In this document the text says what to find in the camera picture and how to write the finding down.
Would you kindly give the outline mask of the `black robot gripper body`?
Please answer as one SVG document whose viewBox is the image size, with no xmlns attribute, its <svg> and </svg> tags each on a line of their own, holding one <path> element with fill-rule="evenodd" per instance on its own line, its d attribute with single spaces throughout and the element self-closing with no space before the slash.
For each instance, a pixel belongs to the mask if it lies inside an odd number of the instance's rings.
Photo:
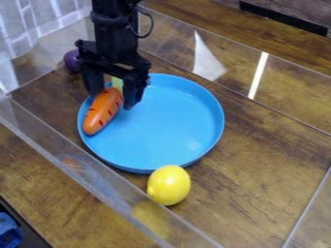
<svg viewBox="0 0 331 248">
<path fill-rule="evenodd" d="M 94 40 L 77 40 L 80 65 L 88 63 L 94 69 L 118 78 L 148 78 L 149 62 L 138 54 L 136 18 L 93 19 Z"/>
</svg>

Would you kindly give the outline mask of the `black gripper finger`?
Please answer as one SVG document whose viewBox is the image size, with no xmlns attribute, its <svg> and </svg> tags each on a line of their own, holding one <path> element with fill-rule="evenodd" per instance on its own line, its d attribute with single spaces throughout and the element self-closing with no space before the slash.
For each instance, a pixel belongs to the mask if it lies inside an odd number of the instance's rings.
<svg viewBox="0 0 331 248">
<path fill-rule="evenodd" d="M 80 74 L 86 92 L 92 97 L 96 97 L 104 90 L 104 73 L 88 63 L 82 63 Z"/>
<path fill-rule="evenodd" d="M 122 80 L 124 109 L 132 109 L 141 101 L 145 87 L 148 86 L 146 77 L 125 77 Z"/>
</svg>

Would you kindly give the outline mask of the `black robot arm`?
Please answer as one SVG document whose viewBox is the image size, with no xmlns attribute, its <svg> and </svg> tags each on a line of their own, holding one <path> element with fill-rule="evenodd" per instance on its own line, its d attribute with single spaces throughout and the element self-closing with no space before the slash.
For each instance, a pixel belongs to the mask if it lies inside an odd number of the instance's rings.
<svg viewBox="0 0 331 248">
<path fill-rule="evenodd" d="M 77 40 L 77 63 L 90 96 L 104 91 L 104 74 L 122 79 L 124 109 L 142 99 L 150 63 L 138 55 L 138 3 L 142 0 L 92 0 L 94 40 Z"/>
</svg>

